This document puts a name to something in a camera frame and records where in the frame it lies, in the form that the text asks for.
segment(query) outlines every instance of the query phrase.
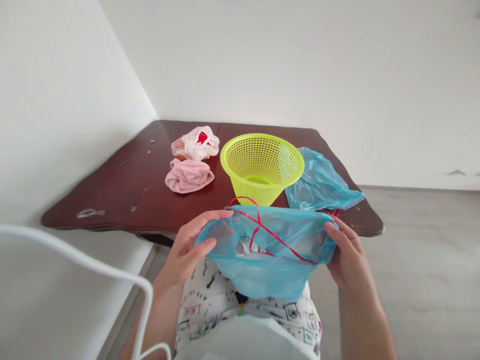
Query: pink towel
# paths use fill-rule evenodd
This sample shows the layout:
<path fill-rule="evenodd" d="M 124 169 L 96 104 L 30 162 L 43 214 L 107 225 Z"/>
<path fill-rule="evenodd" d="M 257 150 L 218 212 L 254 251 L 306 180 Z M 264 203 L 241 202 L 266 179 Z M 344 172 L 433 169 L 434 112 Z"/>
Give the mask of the pink towel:
<path fill-rule="evenodd" d="M 175 193 L 187 194 L 200 190 L 210 184 L 214 173 L 210 166 L 201 161 L 173 159 L 171 171 L 165 178 L 165 184 Z"/>

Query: person's left hand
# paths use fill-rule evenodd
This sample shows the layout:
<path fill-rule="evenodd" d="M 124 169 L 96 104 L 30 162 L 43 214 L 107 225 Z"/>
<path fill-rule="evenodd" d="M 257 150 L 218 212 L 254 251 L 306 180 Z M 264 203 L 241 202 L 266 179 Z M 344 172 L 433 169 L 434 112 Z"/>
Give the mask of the person's left hand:
<path fill-rule="evenodd" d="M 163 286 L 183 286 L 199 261 L 207 256 L 217 244 L 217 240 L 211 237 L 194 246 L 195 238 L 200 230 L 210 220 L 229 218 L 233 214 L 233 210 L 206 211 L 183 225 L 175 237 L 170 254 L 155 279 L 155 283 L 160 282 Z"/>

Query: hand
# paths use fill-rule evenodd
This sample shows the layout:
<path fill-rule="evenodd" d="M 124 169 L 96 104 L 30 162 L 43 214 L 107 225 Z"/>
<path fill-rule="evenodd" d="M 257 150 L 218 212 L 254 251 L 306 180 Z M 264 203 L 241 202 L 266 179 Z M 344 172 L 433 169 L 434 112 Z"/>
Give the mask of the hand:
<path fill-rule="evenodd" d="M 359 236 L 339 218 L 333 219 L 338 229 L 331 222 L 325 223 L 327 234 L 337 245 L 331 262 L 326 265 L 331 277 L 340 290 L 376 295 L 374 279 Z"/>
<path fill-rule="evenodd" d="M 229 218 L 233 214 L 233 210 L 207 211 L 183 225 L 175 237 L 165 265 L 155 279 L 154 286 L 155 284 L 161 284 L 161 287 L 183 286 L 199 261 L 207 256 L 217 244 L 217 240 L 211 237 L 194 246 L 195 238 L 200 230 L 210 220 Z"/>

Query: white wall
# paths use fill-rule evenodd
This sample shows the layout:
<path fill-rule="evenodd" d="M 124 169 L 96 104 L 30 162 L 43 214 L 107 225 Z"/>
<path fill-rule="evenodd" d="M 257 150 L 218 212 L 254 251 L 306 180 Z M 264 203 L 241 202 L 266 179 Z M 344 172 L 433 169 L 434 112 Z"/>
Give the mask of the white wall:
<path fill-rule="evenodd" d="M 480 190 L 478 1 L 99 1 L 163 119 L 315 128 L 358 184 Z"/>
<path fill-rule="evenodd" d="M 96 0 L 0 5 L 0 222 L 42 213 L 157 118 Z M 54 231 L 138 273 L 151 244 Z M 131 284 L 0 236 L 0 358 L 95 359 Z"/>

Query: red drawstring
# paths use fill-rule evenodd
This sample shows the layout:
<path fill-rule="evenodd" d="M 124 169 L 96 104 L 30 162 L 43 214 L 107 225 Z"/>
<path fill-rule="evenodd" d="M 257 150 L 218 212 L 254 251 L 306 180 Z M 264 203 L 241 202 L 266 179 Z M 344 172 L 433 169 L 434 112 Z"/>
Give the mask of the red drawstring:
<path fill-rule="evenodd" d="M 242 214 L 243 216 L 245 216 L 246 218 L 252 220 L 253 222 L 257 223 L 258 224 L 258 227 L 253 231 L 253 234 L 251 235 L 251 240 L 250 240 L 250 252 L 252 252 L 252 245 L 254 243 L 254 238 L 255 238 L 255 235 L 258 233 L 258 231 L 260 230 L 260 227 L 264 228 L 271 236 L 273 236 L 274 239 L 276 239 L 277 241 L 279 241 L 281 244 L 283 244 L 287 249 L 289 249 L 292 253 L 295 254 L 295 256 L 297 258 L 299 258 L 300 260 L 303 260 L 305 262 L 308 262 L 308 263 L 311 263 L 311 264 L 318 264 L 318 262 L 316 261 L 311 261 L 311 260 L 307 260 L 303 257 L 301 257 L 295 250 L 293 250 L 290 246 L 288 246 L 286 243 L 284 243 L 275 233 L 271 232 L 269 229 L 267 229 L 261 222 L 260 220 L 260 211 L 259 211 L 259 206 L 258 204 L 252 200 L 251 198 L 249 198 L 248 196 L 237 196 L 235 197 L 232 201 L 230 201 L 230 203 L 228 204 L 228 206 L 230 207 L 232 205 L 232 203 L 236 200 L 236 199 L 248 199 L 250 200 L 252 203 L 254 203 L 256 205 L 256 214 L 258 216 L 258 221 L 255 220 L 253 217 L 251 216 L 248 216 L 246 213 L 244 213 L 243 211 L 240 211 L 238 209 L 235 209 L 236 211 L 238 211 L 240 214 Z M 267 255 L 270 255 L 270 256 L 275 256 L 269 252 L 261 252 L 260 254 L 267 254 Z"/>
<path fill-rule="evenodd" d="M 331 210 L 331 213 L 330 213 L 329 209 L 320 209 L 319 211 L 338 218 L 340 216 L 340 213 L 342 212 L 342 209 L 333 209 L 333 210 Z"/>

